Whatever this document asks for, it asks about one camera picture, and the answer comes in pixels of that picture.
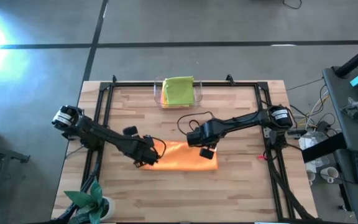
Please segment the green plant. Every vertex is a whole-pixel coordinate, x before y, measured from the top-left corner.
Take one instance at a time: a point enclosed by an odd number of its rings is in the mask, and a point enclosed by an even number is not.
[[[65,191],[65,194],[74,204],[79,206],[75,217],[70,219],[69,224],[79,224],[83,222],[99,224],[100,218],[103,217],[109,209],[109,202],[103,198],[102,188],[96,178],[91,185],[89,195],[76,191]]]

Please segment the clear plastic container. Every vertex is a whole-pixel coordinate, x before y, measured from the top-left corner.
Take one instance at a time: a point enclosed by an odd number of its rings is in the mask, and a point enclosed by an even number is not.
[[[161,95],[163,92],[162,83],[165,80],[163,77],[157,77],[154,80],[154,101],[157,103],[157,106],[161,109],[193,109],[199,107],[201,100],[203,99],[203,84],[201,80],[195,80],[193,82],[193,98],[194,102],[192,104],[164,104],[161,101]]]

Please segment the white pot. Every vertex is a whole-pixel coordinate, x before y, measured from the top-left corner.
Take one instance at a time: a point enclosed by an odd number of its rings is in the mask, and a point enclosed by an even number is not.
[[[112,215],[114,214],[114,211],[116,210],[116,203],[114,202],[114,200],[112,198],[105,197],[105,196],[103,196],[103,198],[109,202],[109,210],[103,217],[100,218],[100,221],[102,221],[102,222],[111,218]]]

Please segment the white cable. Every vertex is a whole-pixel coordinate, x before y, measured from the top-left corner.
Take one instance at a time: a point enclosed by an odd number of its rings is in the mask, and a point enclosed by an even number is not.
[[[327,93],[328,93],[328,90],[321,96],[321,99],[323,99],[327,95]],[[313,109],[311,109],[308,122],[306,122],[305,130],[308,130],[309,122],[313,115],[314,109],[316,108],[316,106],[318,105],[318,102],[320,102],[321,99],[319,98],[318,101],[316,102],[316,104],[314,105]]]

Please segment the orange cloth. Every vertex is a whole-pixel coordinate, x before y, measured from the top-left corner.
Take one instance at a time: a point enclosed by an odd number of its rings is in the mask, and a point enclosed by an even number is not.
[[[218,160],[216,153],[212,159],[200,156],[199,147],[189,147],[183,141],[165,141],[167,149],[158,163],[153,166],[144,165],[141,169],[145,170],[179,170],[179,171],[206,171],[217,170]],[[161,155],[164,145],[160,141],[154,140],[154,148]]]

